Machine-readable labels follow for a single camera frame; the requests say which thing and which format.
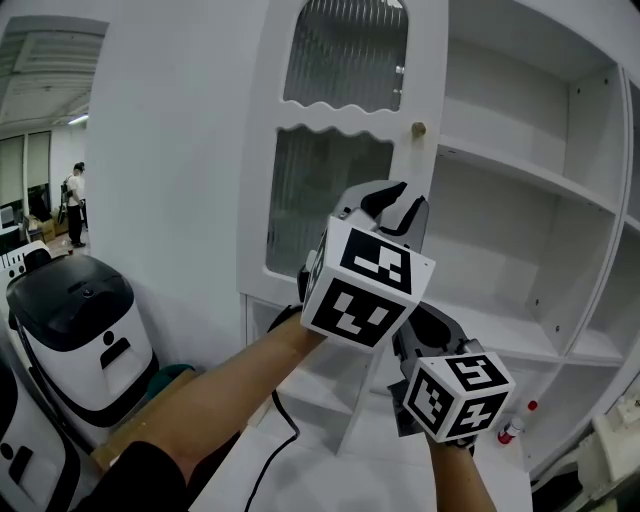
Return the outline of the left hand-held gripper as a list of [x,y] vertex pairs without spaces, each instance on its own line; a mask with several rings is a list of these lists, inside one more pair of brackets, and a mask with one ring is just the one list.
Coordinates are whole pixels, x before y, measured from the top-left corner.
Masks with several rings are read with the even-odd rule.
[[422,253],[429,204],[419,196],[395,229],[380,223],[406,187],[375,180],[342,194],[298,275],[304,327],[375,349],[420,305],[435,270]]

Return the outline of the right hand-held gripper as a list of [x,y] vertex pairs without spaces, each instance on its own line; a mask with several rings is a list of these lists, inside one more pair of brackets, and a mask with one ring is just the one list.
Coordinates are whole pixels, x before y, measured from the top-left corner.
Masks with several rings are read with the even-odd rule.
[[497,353],[426,303],[394,336],[393,351],[403,379],[388,390],[401,437],[424,433],[436,443],[471,450],[515,389]]

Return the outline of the glass cabinet door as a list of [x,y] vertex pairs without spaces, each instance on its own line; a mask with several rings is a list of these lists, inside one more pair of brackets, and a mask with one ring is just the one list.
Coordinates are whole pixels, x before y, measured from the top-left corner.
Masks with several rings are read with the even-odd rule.
[[239,182],[237,289],[284,304],[350,186],[430,189],[444,106],[449,0],[269,0]]

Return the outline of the person's left forearm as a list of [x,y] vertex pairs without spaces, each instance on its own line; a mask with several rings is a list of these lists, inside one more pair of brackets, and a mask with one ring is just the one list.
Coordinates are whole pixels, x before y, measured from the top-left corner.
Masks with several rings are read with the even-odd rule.
[[294,314],[156,406],[134,439],[161,449],[189,480],[324,340]]

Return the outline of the person's right forearm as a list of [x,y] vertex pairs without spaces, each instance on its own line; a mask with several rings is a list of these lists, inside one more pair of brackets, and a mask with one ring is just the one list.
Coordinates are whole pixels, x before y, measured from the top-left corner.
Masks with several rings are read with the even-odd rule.
[[434,474],[437,512],[496,512],[467,448],[427,438]]

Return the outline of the red-capped plastic bottle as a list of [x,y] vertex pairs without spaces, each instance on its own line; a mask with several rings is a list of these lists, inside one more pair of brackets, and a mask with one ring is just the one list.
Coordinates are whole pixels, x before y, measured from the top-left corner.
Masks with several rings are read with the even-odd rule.
[[523,408],[519,409],[498,432],[498,442],[502,445],[511,443],[524,429],[526,420],[537,408],[538,402],[530,400]]

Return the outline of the cream ornate dressing table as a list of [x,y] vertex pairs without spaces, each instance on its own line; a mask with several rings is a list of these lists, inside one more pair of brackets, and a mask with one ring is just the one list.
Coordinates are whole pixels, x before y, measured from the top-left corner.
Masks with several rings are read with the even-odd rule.
[[640,394],[619,398],[606,414],[592,419],[592,428],[577,459],[580,497],[587,503],[640,473]]

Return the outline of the teal round object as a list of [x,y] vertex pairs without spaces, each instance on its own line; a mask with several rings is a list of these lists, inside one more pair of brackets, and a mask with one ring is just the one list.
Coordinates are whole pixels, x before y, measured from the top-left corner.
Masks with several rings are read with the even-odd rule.
[[194,372],[195,368],[189,364],[173,364],[165,366],[159,369],[150,379],[146,397],[148,400],[153,400],[158,394],[160,394],[167,386],[169,386],[175,379],[177,379],[184,372]]

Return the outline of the person's black sleeve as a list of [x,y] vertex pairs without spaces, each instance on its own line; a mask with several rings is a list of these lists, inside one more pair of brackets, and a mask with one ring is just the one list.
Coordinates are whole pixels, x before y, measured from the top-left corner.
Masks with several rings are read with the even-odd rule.
[[160,448],[135,441],[72,512],[187,512],[187,484]]

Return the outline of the brown cardboard box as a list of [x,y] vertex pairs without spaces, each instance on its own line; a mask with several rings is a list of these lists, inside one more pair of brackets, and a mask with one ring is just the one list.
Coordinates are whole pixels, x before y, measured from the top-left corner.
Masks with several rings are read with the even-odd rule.
[[154,410],[197,376],[198,372],[196,370],[194,372],[184,372],[153,400],[148,400],[145,395],[143,406],[122,423],[108,436],[104,443],[99,445],[91,453],[91,459],[99,471],[102,474],[106,473],[117,461],[122,452],[135,440],[139,433],[144,430]]

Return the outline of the white black delivery robot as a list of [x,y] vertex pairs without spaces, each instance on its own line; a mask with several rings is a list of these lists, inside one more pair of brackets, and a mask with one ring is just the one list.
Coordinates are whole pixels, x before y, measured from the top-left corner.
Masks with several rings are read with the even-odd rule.
[[6,300],[31,375],[92,451],[139,409],[159,369],[131,284],[94,257],[37,250],[10,278]]
[[0,512],[69,512],[93,484],[77,448],[0,356]]

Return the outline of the white slotted crate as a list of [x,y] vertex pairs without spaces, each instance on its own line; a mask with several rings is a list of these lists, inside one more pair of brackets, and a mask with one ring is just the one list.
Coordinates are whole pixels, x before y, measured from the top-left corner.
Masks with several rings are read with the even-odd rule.
[[38,240],[0,256],[0,276],[10,279],[29,273],[52,259],[48,246]]

